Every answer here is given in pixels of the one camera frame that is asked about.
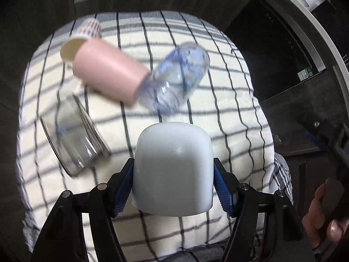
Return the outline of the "person's right hand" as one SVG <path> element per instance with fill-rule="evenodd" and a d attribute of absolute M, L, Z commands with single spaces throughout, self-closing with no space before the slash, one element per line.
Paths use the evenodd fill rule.
<path fill-rule="evenodd" d="M 302 218 L 303 227 L 308 235 L 313 249 L 321 243 L 319 230 L 325 225 L 325 216 L 322 212 L 321 202 L 325 194 L 325 184 L 317 188 L 308 213 Z M 348 218 L 341 221 L 333 219 L 327 225 L 327 239 L 332 243 L 338 244 L 348 228 Z"/>

